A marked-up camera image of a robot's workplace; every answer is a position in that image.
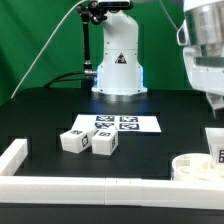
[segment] black table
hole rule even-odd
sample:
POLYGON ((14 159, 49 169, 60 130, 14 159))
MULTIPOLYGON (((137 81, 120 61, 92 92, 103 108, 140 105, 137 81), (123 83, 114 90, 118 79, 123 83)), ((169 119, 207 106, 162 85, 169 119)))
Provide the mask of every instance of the black table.
MULTIPOLYGON (((204 94, 151 91, 147 99, 111 103, 80 89, 31 88, 0 107, 0 152, 27 138, 29 156, 16 175, 166 179, 171 161, 185 153, 208 153, 205 127, 224 127, 213 118, 204 94), (91 148, 62 150, 60 134, 78 114, 156 116, 161 133, 119 133, 112 156, 91 148)), ((224 211, 125 206, 1 204, 1 223, 223 223, 224 211)))

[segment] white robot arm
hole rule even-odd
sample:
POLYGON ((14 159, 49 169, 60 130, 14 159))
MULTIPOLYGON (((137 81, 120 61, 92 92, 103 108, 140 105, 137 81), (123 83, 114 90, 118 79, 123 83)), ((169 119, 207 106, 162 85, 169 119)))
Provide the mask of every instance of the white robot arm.
POLYGON ((194 89, 206 92, 216 116, 224 108, 224 1, 185 0, 184 14, 177 39, 188 45, 183 51, 188 79, 194 89))

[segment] robot logo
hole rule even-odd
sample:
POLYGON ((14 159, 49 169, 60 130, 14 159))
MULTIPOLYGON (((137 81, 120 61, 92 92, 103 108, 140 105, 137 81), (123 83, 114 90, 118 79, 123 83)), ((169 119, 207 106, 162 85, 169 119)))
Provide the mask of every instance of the robot logo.
POLYGON ((115 61, 116 64, 127 64, 123 53, 121 52, 120 55, 118 56, 117 60, 115 61))

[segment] green screen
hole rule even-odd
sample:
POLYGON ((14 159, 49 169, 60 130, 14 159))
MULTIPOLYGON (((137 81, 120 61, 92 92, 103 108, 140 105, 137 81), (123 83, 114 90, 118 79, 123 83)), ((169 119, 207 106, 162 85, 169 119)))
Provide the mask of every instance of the green screen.
MULTIPOLYGON (((163 0, 179 28, 182 9, 163 0)), ((0 104, 6 102, 47 39, 77 1, 3 0, 0 2, 0 104)), ((144 68, 144 85, 150 89, 190 89, 182 57, 172 27, 159 1, 135 4, 126 12, 139 24, 139 62, 144 68)), ((103 25, 90 24, 93 67, 102 61, 103 25)), ((56 76, 83 69, 82 23, 75 10, 59 29, 37 64, 19 89, 41 87, 56 76)), ((79 88, 80 83, 60 83, 53 87, 79 88)))

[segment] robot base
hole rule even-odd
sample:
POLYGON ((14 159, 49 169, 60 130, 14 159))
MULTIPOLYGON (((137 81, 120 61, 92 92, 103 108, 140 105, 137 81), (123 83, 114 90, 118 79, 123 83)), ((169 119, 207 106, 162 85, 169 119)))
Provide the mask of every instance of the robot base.
POLYGON ((104 93, 92 91, 92 96, 96 99, 101 99, 101 100, 110 101, 110 102, 132 102, 132 101, 147 99, 148 93, 140 92, 133 95, 113 95, 113 94, 104 94, 104 93))

